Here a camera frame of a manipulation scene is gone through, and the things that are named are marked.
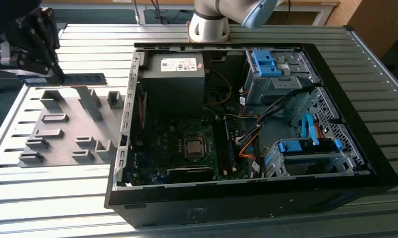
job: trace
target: circuit board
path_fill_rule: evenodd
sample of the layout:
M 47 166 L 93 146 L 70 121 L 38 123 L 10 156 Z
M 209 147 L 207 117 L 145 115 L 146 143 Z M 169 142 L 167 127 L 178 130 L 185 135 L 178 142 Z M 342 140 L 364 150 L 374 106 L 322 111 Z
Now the circuit board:
M 229 133 L 223 135 L 226 141 L 234 145 L 239 136 L 238 119 L 230 119 Z M 234 170 L 230 173 L 221 170 L 215 141 L 215 119 L 169 119 L 150 122 L 143 136 L 143 149 L 137 154 L 137 185 L 167 183 L 169 171 L 177 169 L 207 169 L 211 171 L 213 180 L 243 179 L 247 175 L 249 161 L 238 158 L 238 149 L 233 146 Z

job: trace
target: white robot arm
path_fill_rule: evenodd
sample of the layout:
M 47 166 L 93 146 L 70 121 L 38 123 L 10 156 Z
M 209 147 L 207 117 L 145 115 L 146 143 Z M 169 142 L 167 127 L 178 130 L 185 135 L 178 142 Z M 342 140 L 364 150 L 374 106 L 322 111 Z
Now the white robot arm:
M 242 26 L 261 27 L 285 0 L 197 0 L 189 27 L 194 42 L 225 42 L 230 37 L 229 18 Z

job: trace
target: open computer tower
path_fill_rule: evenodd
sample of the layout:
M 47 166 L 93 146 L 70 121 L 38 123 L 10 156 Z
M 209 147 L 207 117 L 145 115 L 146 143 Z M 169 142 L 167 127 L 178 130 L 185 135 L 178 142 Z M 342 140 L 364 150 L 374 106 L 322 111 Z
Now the open computer tower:
M 313 44 L 137 44 L 106 207 L 134 227 L 325 212 L 398 176 Z

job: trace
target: metal rail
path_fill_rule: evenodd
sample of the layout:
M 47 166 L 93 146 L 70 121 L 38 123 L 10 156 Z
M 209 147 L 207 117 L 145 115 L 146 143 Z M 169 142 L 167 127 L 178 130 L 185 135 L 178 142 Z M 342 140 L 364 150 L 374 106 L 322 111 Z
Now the metal rail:
M 317 44 L 398 173 L 398 82 L 356 33 L 341 27 L 266 26 L 251 32 L 233 26 L 233 40 Z M 134 43 L 185 41 L 187 28 L 179 25 L 70 24 L 59 49 L 62 67 L 66 73 L 102 72 L 110 87 L 126 87 Z M 22 90 L 0 129 L 3 237 L 398 237 L 398 188 L 329 213 L 135 230 L 103 208 L 109 165 L 18 167 L 24 135 L 43 108 L 42 92 Z

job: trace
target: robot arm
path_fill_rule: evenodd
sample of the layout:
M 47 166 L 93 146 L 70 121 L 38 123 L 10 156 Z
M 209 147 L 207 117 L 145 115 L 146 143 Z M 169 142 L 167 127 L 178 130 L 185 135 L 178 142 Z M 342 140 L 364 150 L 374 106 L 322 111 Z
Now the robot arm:
M 225 42 L 230 37 L 229 18 L 242 26 L 261 27 L 285 0 L 197 0 L 189 37 L 195 42 Z
M 0 0 L 0 70 L 38 75 L 48 84 L 62 85 L 59 36 L 54 10 L 40 0 Z

